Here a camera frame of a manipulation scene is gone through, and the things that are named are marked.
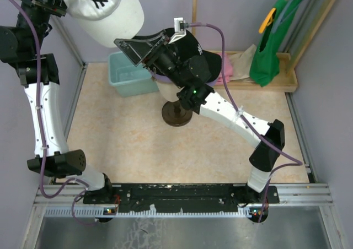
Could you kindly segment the cream cloth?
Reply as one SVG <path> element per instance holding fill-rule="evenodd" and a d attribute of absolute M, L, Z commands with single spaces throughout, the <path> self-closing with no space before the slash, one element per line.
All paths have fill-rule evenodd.
<path fill-rule="evenodd" d="M 233 76 L 231 77 L 231 80 L 243 80 L 250 77 L 250 68 L 256 49 L 257 46 L 252 44 L 244 52 L 229 56 L 233 67 Z"/>

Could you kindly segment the wooden clothes rack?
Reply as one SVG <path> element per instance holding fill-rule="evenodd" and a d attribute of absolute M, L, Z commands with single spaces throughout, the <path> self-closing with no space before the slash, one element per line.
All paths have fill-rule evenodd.
<path fill-rule="evenodd" d="M 298 88 L 295 67 L 335 2 L 310 0 L 284 53 L 269 50 L 264 55 L 255 45 L 244 52 L 227 51 L 225 69 L 231 70 L 231 73 L 221 73 L 218 77 L 220 83 L 216 87 L 294 93 Z"/>

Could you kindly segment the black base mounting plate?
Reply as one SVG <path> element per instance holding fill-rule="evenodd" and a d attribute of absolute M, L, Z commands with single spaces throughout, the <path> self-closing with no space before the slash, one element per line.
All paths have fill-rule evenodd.
<path fill-rule="evenodd" d="M 275 186 L 260 193 L 245 184 L 114 184 L 102 190 L 89 191 L 83 203 L 112 204 L 120 213 L 146 212 L 153 205 L 157 213 L 237 212 L 241 204 L 278 204 Z"/>

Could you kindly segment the teal plastic bin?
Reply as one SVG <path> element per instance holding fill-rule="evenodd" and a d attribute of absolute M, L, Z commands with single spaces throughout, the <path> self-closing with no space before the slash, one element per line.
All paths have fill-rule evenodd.
<path fill-rule="evenodd" d="M 124 98 L 159 91 L 150 72 L 141 64 L 135 66 L 121 51 L 108 57 L 108 82 Z"/>

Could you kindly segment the grey plastic hanger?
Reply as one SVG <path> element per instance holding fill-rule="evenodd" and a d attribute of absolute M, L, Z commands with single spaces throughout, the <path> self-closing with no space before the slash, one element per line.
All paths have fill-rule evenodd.
<path fill-rule="evenodd" d="M 286 5 L 284 6 L 282 12 L 280 13 L 277 21 L 275 21 L 274 25 L 272 26 L 271 32 L 276 33 L 278 28 L 292 15 L 295 14 L 297 9 L 299 8 L 300 4 L 305 0 L 289 0 Z"/>

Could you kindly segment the purple cap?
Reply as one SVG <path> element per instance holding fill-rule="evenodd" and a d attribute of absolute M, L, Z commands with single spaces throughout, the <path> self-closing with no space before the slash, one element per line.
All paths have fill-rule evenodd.
<path fill-rule="evenodd" d="M 164 83 L 172 83 L 172 81 L 164 75 L 159 75 L 159 74 L 153 73 L 153 72 L 150 72 L 150 74 L 157 81 L 164 82 Z M 217 81 L 218 81 L 218 77 L 213 81 L 207 82 L 207 84 L 210 86 L 214 86 L 217 83 Z"/>

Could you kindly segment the pink cloth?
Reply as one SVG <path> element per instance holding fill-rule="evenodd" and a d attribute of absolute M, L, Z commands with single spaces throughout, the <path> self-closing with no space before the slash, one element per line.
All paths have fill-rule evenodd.
<path fill-rule="evenodd" d="M 231 77 L 233 76 L 233 67 L 231 64 L 231 61 L 229 59 L 229 55 L 226 53 L 224 54 L 224 75 L 220 72 L 216 85 L 223 85 L 223 76 L 225 76 L 225 81 L 226 83 L 229 83 L 231 80 Z"/>

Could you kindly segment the black cap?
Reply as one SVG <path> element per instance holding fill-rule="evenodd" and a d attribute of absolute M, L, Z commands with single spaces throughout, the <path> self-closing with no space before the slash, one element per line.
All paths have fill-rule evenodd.
<path fill-rule="evenodd" d="M 174 30 L 174 28 L 166 28 L 164 30 Z M 189 58 L 193 56 L 204 56 L 206 58 L 208 68 L 211 73 L 211 78 L 207 81 L 215 80 L 220 72 L 222 67 L 222 59 L 221 56 L 212 52 L 208 52 L 203 50 L 201 45 L 199 44 L 196 37 L 189 32 L 186 31 L 186 36 L 176 42 L 176 46 L 178 48 L 180 61 L 185 62 Z M 157 73 L 159 75 L 164 75 L 159 69 L 147 69 L 149 72 Z"/>

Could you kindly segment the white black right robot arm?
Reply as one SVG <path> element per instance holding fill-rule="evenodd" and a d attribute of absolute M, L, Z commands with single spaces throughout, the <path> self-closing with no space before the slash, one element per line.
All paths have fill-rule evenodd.
<path fill-rule="evenodd" d="M 209 85 L 222 67 L 222 58 L 204 51 L 196 37 L 186 32 L 177 36 L 173 28 L 148 36 L 115 39 L 114 44 L 136 66 L 143 65 L 155 77 L 166 77 L 180 90 L 177 101 L 187 111 L 213 119 L 238 133 L 254 147 L 247 181 L 247 198 L 260 202 L 277 158 L 276 149 L 285 146 L 284 124 L 267 122 L 236 109 Z"/>

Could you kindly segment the green tank top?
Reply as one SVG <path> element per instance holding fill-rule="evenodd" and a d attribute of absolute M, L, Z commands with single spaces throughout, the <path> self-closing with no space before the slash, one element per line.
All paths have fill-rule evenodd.
<path fill-rule="evenodd" d="M 274 77 L 280 72 L 280 62 L 277 57 L 277 51 L 284 41 L 297 11 L 278 28 L 276 33 L 272 33 L 271 29 L 288 1 L 289 0 L 277 0 L 273 5 L 273 7 L 276 8 L 274 21 L 262 33 L 262 38 L 257 46 L 252 61 L 250 78 L 261 87 L 265 87 L 271 83 Z"/>

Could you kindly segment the beige mannequin head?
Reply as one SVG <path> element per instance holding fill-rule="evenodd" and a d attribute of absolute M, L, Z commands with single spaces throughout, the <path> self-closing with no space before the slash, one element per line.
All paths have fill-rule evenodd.
<path fill-rule="evenodd" d="M 174 83 L 161 82 L 156 80 L 157 87 L 161 95 L 169 102 L 176 102 L 179 100 L 177 93 L 181 91 Z"/>

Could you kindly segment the white cap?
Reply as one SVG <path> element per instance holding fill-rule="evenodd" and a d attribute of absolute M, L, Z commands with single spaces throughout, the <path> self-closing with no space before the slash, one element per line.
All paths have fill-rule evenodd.
<path fill-rule="evenodd" d="M 98 43 L 115 47 L 115 39 L 131 39 L 143 27 L 139 0 L 63 0 L 67 13 Z"/>

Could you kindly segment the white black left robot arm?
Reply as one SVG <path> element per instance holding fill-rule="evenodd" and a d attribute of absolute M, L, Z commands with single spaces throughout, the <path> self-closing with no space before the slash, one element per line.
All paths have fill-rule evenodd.
<path fill-rule="evenodd" d="M 41 54 L 52 30 L 51 16 L 66 14 L 63 0 L 9 0 L 18 8 L 15 26 L 1 26 L 1 61 L 13 67 L 28 98 L 35 131 L 34 158 L 28 169 L 41 178 L 76 181 L 86 204 L 108 203 L 115 190 L 104 173 L 89 167 L 82 150 L 69 150 L 58 110 L 60 80 L 53 54 Z"/>

